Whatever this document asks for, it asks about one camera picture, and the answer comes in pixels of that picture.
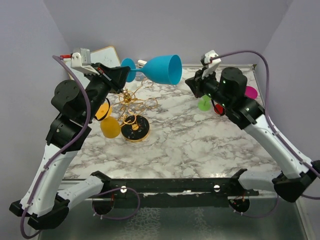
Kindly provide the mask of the pink wine glass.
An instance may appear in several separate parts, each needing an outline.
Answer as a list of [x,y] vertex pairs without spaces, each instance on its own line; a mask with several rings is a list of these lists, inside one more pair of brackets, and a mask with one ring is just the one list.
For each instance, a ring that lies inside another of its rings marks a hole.
[[252,86],[247,86],[245,89],[245,96],[255,100],[258,97],[258,91]]

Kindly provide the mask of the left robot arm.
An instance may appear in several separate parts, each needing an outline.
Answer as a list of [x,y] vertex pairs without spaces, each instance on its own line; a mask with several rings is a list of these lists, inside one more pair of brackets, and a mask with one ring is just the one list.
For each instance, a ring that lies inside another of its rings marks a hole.
[[54,229],[85,199],[94,195],[103,198],[110,193],[107,177],[98,172],[67,190],[58,190],[91,131],[89,123],[109,93],[123,90],[130,72],[128,66],[109,68],[101,63],[92,66],[98,74],[86,76],[87,87],[70,79],[56,86],[51,104],[59,114],[50,125],[40,167],[25,196],[9,207],[16,216],[28,217],[28,225],[35,230]]

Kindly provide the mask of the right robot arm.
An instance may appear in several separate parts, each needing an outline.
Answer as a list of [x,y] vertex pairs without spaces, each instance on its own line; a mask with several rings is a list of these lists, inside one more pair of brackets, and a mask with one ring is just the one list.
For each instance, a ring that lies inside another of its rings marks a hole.
[[284,136],[267,120],[265,109],[245,95],[247,77],[239,68],[224,68],[220,80],[213,72],[202,76],[204,69],[185,80],[196,98],[208,96],[221,105],[227,118],[252,136],[276,161],[280,172],[245,170],[230,182],[229,189],[240,196],[247,190],[265,190],[277,193],[283,200],[294,203],[316,179],[320,162],[312,161],[291,143],[284,144]]

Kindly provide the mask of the blue wine glass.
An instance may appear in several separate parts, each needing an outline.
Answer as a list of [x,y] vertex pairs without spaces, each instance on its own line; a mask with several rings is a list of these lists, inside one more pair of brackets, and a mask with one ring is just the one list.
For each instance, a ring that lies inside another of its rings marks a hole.
[[129,67],[129,74],[126,79],[128,83],[136,78],[137,72],[140,72],[153,83],[177,85],[183,72],[182,61],[177,54],[156,56],[147,61],[142,68],[136,68],[131,58],[125,58],[120,66]]

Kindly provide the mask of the green wine glass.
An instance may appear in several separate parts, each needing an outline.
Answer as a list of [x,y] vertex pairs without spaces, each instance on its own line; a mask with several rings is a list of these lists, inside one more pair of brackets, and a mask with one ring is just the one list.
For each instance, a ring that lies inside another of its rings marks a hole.
[[203,112],[207,112],[211,109],[212,107],[212,102],[211,102],[211,98],[207,95],[204,95],[198,102],[198,108],[199,110],[203,111]]

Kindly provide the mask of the red wine glass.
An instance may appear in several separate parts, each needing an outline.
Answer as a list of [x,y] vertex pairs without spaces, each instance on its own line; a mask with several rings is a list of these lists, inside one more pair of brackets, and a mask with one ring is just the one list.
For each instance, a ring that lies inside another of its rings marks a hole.
[[226,114],[225,109],[220,104],[215,104],[213,108],[215,113],[220,116],[224,116]]

